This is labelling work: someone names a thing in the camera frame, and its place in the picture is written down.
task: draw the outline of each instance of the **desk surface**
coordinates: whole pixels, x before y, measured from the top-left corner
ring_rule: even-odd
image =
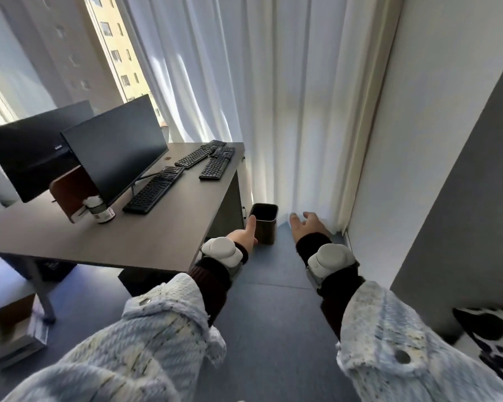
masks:
[[[148,173],[173,165],[201,143],[170,143]],[[97,224],[89,214],[72,224],[47,191],[29,203],[0,212],[0,255],[21,255],[108,266],[185,272],[194,262],[244,155],[244,144],[229,143],[235,154],[219,181],[198,179],[207,161],[185,170],[146,216],[123,213],[130,189],[113,205],[116,216]],[[147,181],[136,184],[137,191]]]

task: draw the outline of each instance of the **jacket button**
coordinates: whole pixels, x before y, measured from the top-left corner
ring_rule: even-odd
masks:
[[[395,350],[395,359],[400,364],[409,364],[412,361],[410,355],[404,350]]]

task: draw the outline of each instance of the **brown trash bin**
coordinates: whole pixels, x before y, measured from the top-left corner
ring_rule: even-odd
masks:
[[[272,245],[276,240],[276,218],[278,206],[268,203],[255,203],[251,207],[250,216],[257,219],[255,238],[260,244]]]

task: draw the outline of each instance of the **person's left hand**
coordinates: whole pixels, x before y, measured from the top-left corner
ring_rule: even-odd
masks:
[[[246,230],[235,230],[227,235],[231,241],[239,243],[241,246],[246,248],[248,255],[252,253],[253,246],[258,243],[255,238],[256,221],[255,216],[249,216],[248,223],[246,224]]]

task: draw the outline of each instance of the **hand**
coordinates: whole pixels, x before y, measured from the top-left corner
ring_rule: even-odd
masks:
[[[295,243],[298,243],[303,236],[311,233],[322,233],[327,237],[330,236],[329,231],[315,213],[304,212],[303,216],[307,219],[304,222],[300,221],[296,213],[291,213],[288,219],[291,224],[292,237],[295,239]]]
[[[258,243],[255,238],[256,221],[255,216],[249,216],[248,223],[246,224],[246,230],[235,230],[227,235],[231,241],[239,243],[241,246],[246,248],[248,255],[252,253],[253,246]]]

